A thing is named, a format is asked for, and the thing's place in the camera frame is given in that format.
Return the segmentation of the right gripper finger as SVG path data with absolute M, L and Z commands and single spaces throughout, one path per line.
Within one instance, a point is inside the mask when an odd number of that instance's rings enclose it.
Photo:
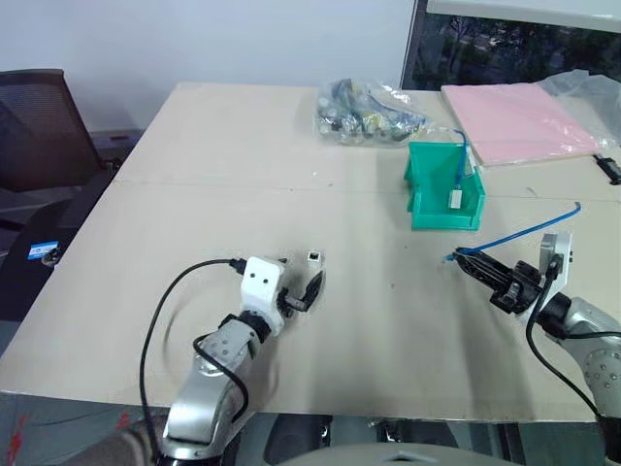
M 508 281 L 512 269 L 482 251 L 466 252 L 458 248 L 453 252 L 460 269 L 479 281 Z
M 507 266 L 493 258 L 458 257 L 460 269 L 494 291 L 507 288 Z

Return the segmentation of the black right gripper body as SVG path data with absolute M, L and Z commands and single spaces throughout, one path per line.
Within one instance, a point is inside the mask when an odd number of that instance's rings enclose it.
M 508 282 L 496 289 L 490 302 L 507 314 L 524 313 L 539 297 L 541 272 L 524 261 L 518 261 L 509 271 Z

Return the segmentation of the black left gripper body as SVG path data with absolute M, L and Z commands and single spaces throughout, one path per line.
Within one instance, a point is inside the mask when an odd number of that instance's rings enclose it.
M 278 293 L 277 307 L 285 318 L 291 318 L 295 313 L 306 313 L 312 302 L 312 293 L 309 289 L 301 298 L 296 298 L 290 294 L 287 287 L 283 287 Z

